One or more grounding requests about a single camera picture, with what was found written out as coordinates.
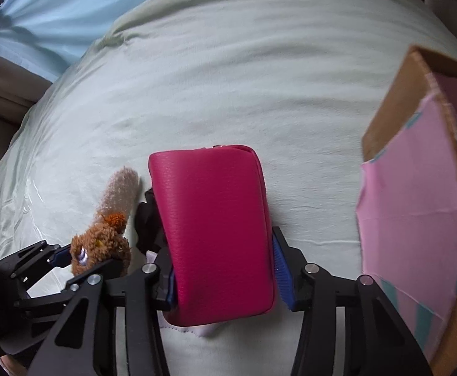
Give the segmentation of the person's left hand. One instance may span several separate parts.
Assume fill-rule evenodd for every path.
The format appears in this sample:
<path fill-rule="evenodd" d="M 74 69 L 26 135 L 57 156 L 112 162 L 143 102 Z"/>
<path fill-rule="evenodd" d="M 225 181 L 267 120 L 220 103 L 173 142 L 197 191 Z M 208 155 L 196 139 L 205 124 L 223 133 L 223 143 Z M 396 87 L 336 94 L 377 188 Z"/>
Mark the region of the person's left hand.
<path fill-rule="evenodd" d="M 0 365 L 9 376 L 26 376 L 28 370 L 9 355 L 0 357 Z"/>

